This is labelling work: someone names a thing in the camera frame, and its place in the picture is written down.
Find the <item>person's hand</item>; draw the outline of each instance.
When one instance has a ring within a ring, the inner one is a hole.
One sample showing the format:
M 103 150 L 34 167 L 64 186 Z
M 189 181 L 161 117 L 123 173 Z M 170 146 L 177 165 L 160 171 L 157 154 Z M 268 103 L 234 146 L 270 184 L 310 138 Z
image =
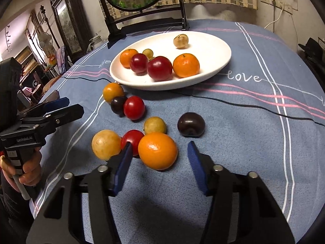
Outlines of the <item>person's hand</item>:
M 20 183 L 27 186 L 35 186 L 41 180 L 41 159 L 42 154 L 40 152 L 41 148 L 35 148 L 31 159 L 24 163 L 22 169 L 25 172 L 19 177 Z M 0 157 L 0 167 L 4 173 L 4 176 L 8 183 L 16 190 L 19 191 L 17 185 L 12 180 L 12 176 L 16 174 L 15 167 L 12 166 L 9 159 L 4 156 Z

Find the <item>door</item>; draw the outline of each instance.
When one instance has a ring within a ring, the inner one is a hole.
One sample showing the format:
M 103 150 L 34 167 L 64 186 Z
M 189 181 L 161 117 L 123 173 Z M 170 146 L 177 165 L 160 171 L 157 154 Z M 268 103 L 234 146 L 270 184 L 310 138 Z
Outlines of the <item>door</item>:
M 91 39 L 81 0 L 50 0 L 50 2 L 67 53 L 75 63 L 86 55 Z

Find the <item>white plate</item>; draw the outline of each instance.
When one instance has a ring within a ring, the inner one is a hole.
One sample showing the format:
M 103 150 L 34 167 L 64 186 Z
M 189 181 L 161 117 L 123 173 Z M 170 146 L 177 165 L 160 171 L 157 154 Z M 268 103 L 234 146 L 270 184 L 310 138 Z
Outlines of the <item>white plate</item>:
M 179 34 L 186 34 L 189 47 L 177 49 L 173 40 Z M 187 78 L 178 78 L 173 73 L 173 78 L 168 81 L 156 82 L 148 74 L 138 76 L 131 69 L 126 69 L 120 63 L 120 54 L 129 48 L 142 53 L 147 48 L 152 49 L 154 57 L 164 56 L 171 63 L 182 53 L 191 53 L 199 60 L 200 72 Z M 183 88 L 205 81 L 217 74 L 231 58 L 231 49 L 222 39 L 201 32 L 175 31 L 144 38 L 126 47 L 113 59 L 109 72 L 114 80 L 122 85 L 148 91 L 163 91 Z

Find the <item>screw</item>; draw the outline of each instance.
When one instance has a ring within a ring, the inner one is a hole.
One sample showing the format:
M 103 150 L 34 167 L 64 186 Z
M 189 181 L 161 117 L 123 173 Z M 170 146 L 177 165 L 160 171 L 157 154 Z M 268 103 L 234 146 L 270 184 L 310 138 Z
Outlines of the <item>screw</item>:
M 223 170 L 223 167 L 221 165 L 217 164 L 217 165 L 214 165 L 213 166 L 213 170 L 214 171 L 222 171 Z
M 258 174 L 254 171 L 250 171 L 248 175 L 249 175 L 249 177 L 251 177 L 253 179 L 258 177 Z
M 108 170 L 108 167 L 106 165 L 101 165 L 97 168 L 99 172 L 105 172 Z
M 74 176 L 73 173 L 71 173 L 71 172 L 67 172 L 67 173 L 63 176 L 63 178 L 66 179 L 66 180 L 69 180 L 69 179 L 71 179 L 73 176 Z

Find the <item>dark wooden door frame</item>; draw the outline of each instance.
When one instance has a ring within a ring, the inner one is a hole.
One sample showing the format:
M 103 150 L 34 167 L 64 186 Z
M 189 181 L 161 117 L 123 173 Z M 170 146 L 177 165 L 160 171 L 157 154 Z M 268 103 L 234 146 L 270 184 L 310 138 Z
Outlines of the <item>dark wooden door frame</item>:
M 82 56 L 86 55 L 87 48 L 89 45 L 89 40 L 91 39 L 91 32 L 89 28 L 89 24 L 86 18 L 86 14 L 84 12 L 84 9 L 82 7 L 81 0 L 65 0 L 67 10 L 71 19 L 72 26 L 74 28 L 74 32 L 77 36 L 77 40 L 79 42 L 79 45 L 81 47 L 81 50 L 72 53 L 71 49 L 69 47 L 69 44 L 67 42 L 67 39 L 64 35 L 61 22 L 59 20 L 56 7 L 59 5 L 62 0 L 50 0 L 51 7 L 53 10 L 55 22 L 57 24 L 57 27 L 59 29 L 61 38 L 63 40 L 64 45 L 66 45 L 67 53 L 71 58 L 71 61 L 74 63 L 78 59 L 80 59 Z

